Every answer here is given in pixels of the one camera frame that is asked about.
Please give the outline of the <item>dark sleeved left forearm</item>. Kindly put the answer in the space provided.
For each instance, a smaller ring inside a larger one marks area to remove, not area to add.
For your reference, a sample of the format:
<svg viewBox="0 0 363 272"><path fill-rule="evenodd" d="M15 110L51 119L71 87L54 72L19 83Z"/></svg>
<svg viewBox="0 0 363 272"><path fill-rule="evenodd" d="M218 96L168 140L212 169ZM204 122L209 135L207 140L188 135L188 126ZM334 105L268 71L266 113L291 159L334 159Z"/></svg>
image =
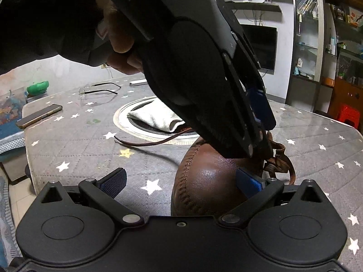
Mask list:
<svg viewBox="0 0 363 272"><path fill-rule="evenodd" d="M1 74L56 55L104 64L113 48L102 22L96 0L1 0Z"/></svg>

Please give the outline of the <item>person's left hand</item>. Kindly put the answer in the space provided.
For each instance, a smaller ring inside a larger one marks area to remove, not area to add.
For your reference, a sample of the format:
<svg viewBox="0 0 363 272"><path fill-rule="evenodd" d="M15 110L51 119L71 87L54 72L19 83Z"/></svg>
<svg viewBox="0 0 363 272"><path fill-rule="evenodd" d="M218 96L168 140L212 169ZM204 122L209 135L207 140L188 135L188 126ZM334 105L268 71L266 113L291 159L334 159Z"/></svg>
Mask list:
<svg viewBox="0 0 363 272"><path fill-rule="evenodd" d="M107 60L108 65L128 75L144 73L142 61L131 51L134 38L129 19L111 0L96 0L96 3L103 10L108 37L113 48Z"/></svg>

